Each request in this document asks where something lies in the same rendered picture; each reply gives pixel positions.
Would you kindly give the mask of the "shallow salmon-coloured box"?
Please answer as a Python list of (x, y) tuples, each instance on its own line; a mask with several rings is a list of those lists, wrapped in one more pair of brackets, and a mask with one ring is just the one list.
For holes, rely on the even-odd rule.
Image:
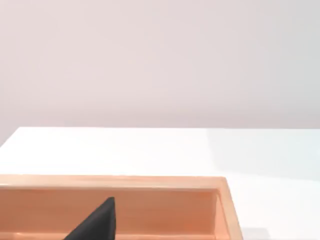
[(107, 198), (115, 240), (243, 240), (219, 176), (0, 174), (0, 240), (63, 240)]

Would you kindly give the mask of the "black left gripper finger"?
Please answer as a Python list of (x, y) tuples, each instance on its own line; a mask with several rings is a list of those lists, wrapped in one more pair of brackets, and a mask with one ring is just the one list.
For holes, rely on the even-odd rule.
[(116, 204), (108, 197), (63, 240), (115, 240)]

